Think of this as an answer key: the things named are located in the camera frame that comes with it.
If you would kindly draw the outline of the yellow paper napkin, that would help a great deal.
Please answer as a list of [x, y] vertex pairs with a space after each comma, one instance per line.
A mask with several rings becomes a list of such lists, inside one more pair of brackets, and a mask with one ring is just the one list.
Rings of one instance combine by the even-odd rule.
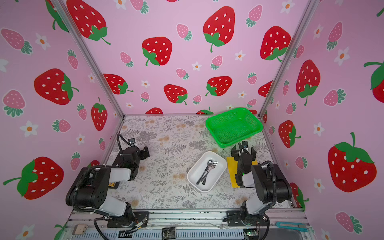
[[[235, 160], [234, 157], [227, 157], [227, 163], [228, 163], [228, 169], [229, 169], [229, 176], [231, 180], [231, 184], [233, 188], [254, 188], [255, 183], [254, 183], [254, 178], [252, 173], [245, 174], [245, 170], [243, 170], [244, 166], [250, 167], [254, 165], [258, 165], [258, 161], [254, 160], [251, 161], [250, 165], [244, 165], [243, 161], [241, 159], [238, 159], [237, 161]], [[236, 176], [238, 174], [238, 170], [240, 170], [240, 186], [238, 185]], [[242, 180], [243, 180], [243, 175], [246, 175], [246, 185], [244, 186]]]

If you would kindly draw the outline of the silver fork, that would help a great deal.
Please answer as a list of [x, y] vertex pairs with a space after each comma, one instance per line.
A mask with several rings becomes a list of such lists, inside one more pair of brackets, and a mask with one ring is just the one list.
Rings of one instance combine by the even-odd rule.
[[208, 169], [206, 175], [203, 177], [203, 182], [202, 182], [203, 185], [206, 184], [208, 174], [210, 173], [211, 170], [213, 170], [216, 167], [217, 163], [218, 163], [217, 161], [214, 161], [213, 165]]

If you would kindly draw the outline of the silver spoon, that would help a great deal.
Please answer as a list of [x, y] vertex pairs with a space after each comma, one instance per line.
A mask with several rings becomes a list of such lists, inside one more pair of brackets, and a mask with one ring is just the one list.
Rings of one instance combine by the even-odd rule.
[[208, 160], [207, 162], [207, 166], [205, 168], [205, 170], [203, 171], [203, 174], [201, 175], [201, 177], [199, 178], [199, 180], [197, 181], [197, 185], [202, 181], [204, 175], [206, 174], [206, 172], [208, 171], [208, 169], [213, 165], [213, 160]]

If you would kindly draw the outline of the white rectangular tray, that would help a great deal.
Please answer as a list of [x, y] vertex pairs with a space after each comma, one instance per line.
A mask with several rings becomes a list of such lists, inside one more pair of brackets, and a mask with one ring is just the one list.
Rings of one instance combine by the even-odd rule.
[[187, 174], [188, 182], [201, 193], [213, 189], [227, 169], [227, 162], [215, 152], [204, 153]]

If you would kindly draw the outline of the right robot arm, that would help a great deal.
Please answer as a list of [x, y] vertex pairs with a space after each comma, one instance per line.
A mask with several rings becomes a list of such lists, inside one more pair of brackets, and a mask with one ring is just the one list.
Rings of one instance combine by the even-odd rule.
[[258, 164], [256, 156], [257, 151], [254, 148], [249, 151], [247, 142], [239, 143], [231, 150], [234, 160], [228, 165], [235, 167], [230, 171], [232, 186], [254, 188], [256, 194], [244, 201], [239, 210], [227, 212], [229, 226], [267, 223], [266, 211], [292, 198], [292, 189], [279, 166], [271, 161]]

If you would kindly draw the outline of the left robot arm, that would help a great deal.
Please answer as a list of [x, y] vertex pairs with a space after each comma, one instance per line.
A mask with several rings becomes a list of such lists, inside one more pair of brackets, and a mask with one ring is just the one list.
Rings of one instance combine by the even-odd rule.
[[150, 156], [148, 147], [133, 145], [118, 153], [111, 166], [82, 168], [66, 195], [66, 204], [79, 213], [96, 213], [123, 226], [135, 220], [132, 206], [112, 196], [109, 184], [133, 181], [140, 162]]

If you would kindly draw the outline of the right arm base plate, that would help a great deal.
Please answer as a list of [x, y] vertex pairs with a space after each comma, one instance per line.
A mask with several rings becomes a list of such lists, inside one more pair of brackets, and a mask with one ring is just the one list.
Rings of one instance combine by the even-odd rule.
[[266, 216], [251, 215], [240, 210], [226, 211], [223, 222], [230, 227], [266, 227], [269, 225]]

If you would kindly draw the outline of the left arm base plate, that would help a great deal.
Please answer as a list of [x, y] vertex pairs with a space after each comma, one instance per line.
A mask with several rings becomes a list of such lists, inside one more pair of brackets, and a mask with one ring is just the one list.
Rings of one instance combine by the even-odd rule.
[[134, 228], [139, 225], [139, 228], [145, 228], [148, 224], [150, 212], [134, 211], [125, 214], [122, 217], [111, 217], [108, 220], [107, 228]]

